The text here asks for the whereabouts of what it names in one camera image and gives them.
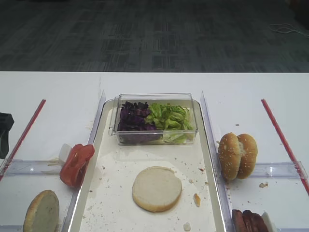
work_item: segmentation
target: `cable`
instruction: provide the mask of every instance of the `cable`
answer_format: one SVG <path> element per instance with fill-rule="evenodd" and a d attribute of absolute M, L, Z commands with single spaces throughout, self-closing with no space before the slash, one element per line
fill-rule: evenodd
<path fill-rule="evenodd" d="M 268 28 L 273 31 L 273 32 L 278 32 L 278 33 L 291 33 L 291 32 L 296 32 L 298 34 L 301 34 L 305 36 L 307 39 L 309 39 L 309 35 L 297 30 L 295 27 L 293 27 L 291 24 L 288 23 L 282 23 L 282 24 L 270 24 Z"/>

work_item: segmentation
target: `white table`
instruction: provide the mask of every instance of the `white table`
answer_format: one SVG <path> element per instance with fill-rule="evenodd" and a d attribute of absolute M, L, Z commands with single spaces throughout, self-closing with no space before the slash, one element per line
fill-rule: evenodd
<path fill-rule="evenodd" d="M 290 161 L 260 102 L 265 98 L 308 172 L 308 77 L 305 73 L 0 72 L 0 111 L 11 113 L 15 120 L 9 137 L 12 149 L 41 99 L 46 99 L 15 158 L 49 160 L 57 157 L 63 143 L 87 142 L 103 90 L 107 100 L 122 93 L 190 92 L 198 101 L 203 91 L 216 140 L 231 131 L 249 133 L 258 144 L 258 162 Z M 297 188 L 305 191 L 301 184 Z M 303 193 L 301 199 L 309 206 Z M 276 222 L 288 226 L 279 216 Z M 309 227 L 303 218 L 299 224 Z"/>

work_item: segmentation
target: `clear plastic container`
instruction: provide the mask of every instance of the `clear plastic container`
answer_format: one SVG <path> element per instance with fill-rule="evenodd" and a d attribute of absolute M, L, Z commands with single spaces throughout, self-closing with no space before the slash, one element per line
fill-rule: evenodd
<path fill-rule="evenodd" d="M 121 121 L 120 114 L 123 105 L 130 103 L 147 103 L 151 109 L 153 103 L 170 106 L 180 106 L 186 111 L 185 119 L 190 125 L 190 130 L 118 130 Z M 166 118 L 161 117 L 165 126 Z M 154 144 L 192 144 L 197 134 L 197 122 L 190 93 L 179 94 L 121 94 L 115 98 L 109 134 L 116 135 L 119 145 L 154 145 Z"/>

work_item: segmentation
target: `gray carpet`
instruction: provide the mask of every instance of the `gray carpet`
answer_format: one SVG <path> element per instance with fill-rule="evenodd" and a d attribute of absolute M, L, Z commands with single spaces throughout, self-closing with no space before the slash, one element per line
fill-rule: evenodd
<path fill-rule="evenodd" d="M 309 72 L 284 0 L 0 0 L 0 71 Z"/>

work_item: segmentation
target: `red straw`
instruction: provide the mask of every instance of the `red straw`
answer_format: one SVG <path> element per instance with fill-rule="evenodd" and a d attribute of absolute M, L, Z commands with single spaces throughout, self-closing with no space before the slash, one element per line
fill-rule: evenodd
<path fill-rule="evenodd" d="M 7 163 L 5 164 L 5 167 L 4 167 L 4 170 L 3 170 L 3 175 L 4 175 L 5 171 L 8 169 L 10 163 L 12 162 L 12 159 L 14 158 L 14 156 L 15 156 L 16 152 L 18 151 L 20 145 L 22 144 L 23 140 L 25 139 L 26 135 L 28 134 L 28 131 L 29 131 L 30 128 L 32 127 L 34 121 L 35 121 L 36 118 L 38 117 L 38 115 L 39 115 L 41 109 L 43 108 L 43 106 L 44 106 L 44 104 L 45 104 L 45 102 L 46 102 L 46 99 L 43 99 L 43 100 L 41 101 L 41 103 L 39 104 L 38 108 L 37 108 L 36 111 L 34 112 L 32 118 L 30 119 L 28 125 L 26 126 L 24 132 L 21 134 L 19 140 L 17 141 L 17 143 L 16 143 L 14 149 L 12 150 L 12 152 L 11 152 L 9 158 L 8 158 Z"/>
<path fill-rule="evenodd" d="M 304 178 L 305 175 L 303 173 L 303 170 L 298 165 L 296 157 L 295 157 L 292 149 L 290 148 L 288 142 L 286 141 L 286 139 L 285 139 L 285 137 L 284 137 L 284 135 L 283 135 L 283 133 L 282 133 L 282 131 L 281 131 L 281 129 L 280 129 L 280 127 L 279 127 L 275 117 L 274 117 L 274 115 L 272 114 L 272 112 L 270 110 L 270 107 L 268 106 L 266 100 L 262 99 L 261 102 L 262 102 L 262 104 L 263 104 L 263 106 L 264 106 L 264 108 L 265 108 L 265 110 L 266 110 L 266 112 L 267 112 L 267 114 L 268 114 L 272 124 L 274 125 L 274 127 L 275 127 L 275 129 L 276 129 L 276 131 L 277 131 L 281 141 L 282 141 L 282 144 L 285 147 L 286 152 L 288 153 L 291 161 L 294 162 L 295 168 L 296 168 L 296 170 L 297 170 L 297 172 L 298 172 L 298 174 L 300 176 L 301 181 L 303 182 L 303 185 L 304 185 L 304 187 L 305 187 L 305 189 L 307 191 L 307 194 L 309 195 L 309 183 L 308 183 L 308 180 Z"/>

